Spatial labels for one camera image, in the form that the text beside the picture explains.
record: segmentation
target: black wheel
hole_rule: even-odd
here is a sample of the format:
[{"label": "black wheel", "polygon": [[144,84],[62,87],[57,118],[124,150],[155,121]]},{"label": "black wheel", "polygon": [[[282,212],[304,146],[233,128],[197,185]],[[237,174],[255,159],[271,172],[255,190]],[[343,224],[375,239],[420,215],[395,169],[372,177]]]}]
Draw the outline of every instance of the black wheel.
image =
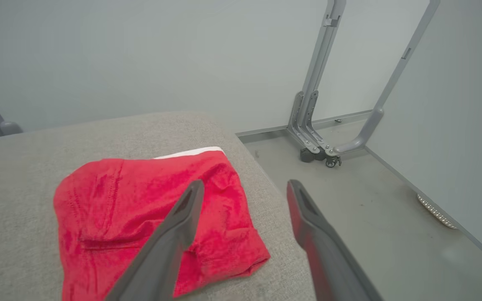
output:
[{"label": "black wheel", "polygon": [[319,154],[314,154],[313,157],[315,158],[315,160],[323,161],[325,158],[327,158],[327,154],[325,154],[325,149],[323,149],[323,147],[319,147]]},{"label": "black wheel", "polygon": [[300,160],[306,163],[312,162],[314,160],[314,155],[310,153],[310,151],[307,148],[301,149]]},{"label": "black wheel", "polygon": [[332,160],[331,158],[327,159],[327,162],[325,162],[325,165],[329,168],[333,168],[336,166],[336,161]]}]

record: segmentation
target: red cloth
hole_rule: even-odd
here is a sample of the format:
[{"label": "red cloth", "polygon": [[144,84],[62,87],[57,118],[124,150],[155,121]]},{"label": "red cloth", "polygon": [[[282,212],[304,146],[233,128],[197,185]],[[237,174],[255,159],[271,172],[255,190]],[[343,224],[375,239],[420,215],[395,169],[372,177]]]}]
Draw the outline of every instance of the red cloth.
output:
[{"label": "red cloth", "polygon": [[239,176],[221,151],[105,159],[75,170],[55,192],[63,300],[103,300],[195,179],[204,182],[204,200],[174,297],[261,267],[269,252],[252,225]]}]

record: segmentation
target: gray fabric surface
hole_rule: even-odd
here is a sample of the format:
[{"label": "gray fabric surface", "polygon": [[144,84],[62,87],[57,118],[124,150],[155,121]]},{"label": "gray fabric surface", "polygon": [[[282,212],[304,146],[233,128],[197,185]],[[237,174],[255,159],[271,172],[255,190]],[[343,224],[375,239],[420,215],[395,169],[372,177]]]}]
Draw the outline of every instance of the gray fabric surface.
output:
[{"label": "gray fabric surface", "polygon": [[102,158],[148,159],[214,145],[239,173],[271,259],[249,278],[212,284],[182,299],[315,299],[283,196],[235,135],[205,114],[173,112],[0,137],[0,300],[61,299],[52,197],[73,170]]}]

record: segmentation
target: gray floor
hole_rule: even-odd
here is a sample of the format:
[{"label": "gray floor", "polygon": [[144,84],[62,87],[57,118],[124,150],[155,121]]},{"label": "gray floor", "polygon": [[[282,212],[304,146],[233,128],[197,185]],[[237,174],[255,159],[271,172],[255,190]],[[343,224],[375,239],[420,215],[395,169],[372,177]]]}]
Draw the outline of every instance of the gray floor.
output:
[{"label": "gray floor", "polygon": [[[318,132],[331,145],[354,138],[363,121]],[[482,300],[482,251],[442,225],[415,193],[365,151],[343,165],[303,163],[283,132],[241,140],[276,186],[300,180],[386,301]]]}]

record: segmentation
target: red garment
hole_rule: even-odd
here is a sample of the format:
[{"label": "red garment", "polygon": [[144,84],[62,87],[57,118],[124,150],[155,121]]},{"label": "red garment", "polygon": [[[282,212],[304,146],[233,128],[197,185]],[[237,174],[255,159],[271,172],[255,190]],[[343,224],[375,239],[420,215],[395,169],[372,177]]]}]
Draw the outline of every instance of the red garment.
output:
[{"label": "red garment", "polygon": [[174,297],[249,276],[261,267],[270,255],[224,153],[105,159],[75,170],[55,192],[63,300],[103,300],[195,179],[204,182],[204,200],[195,241],[182,256]]}]

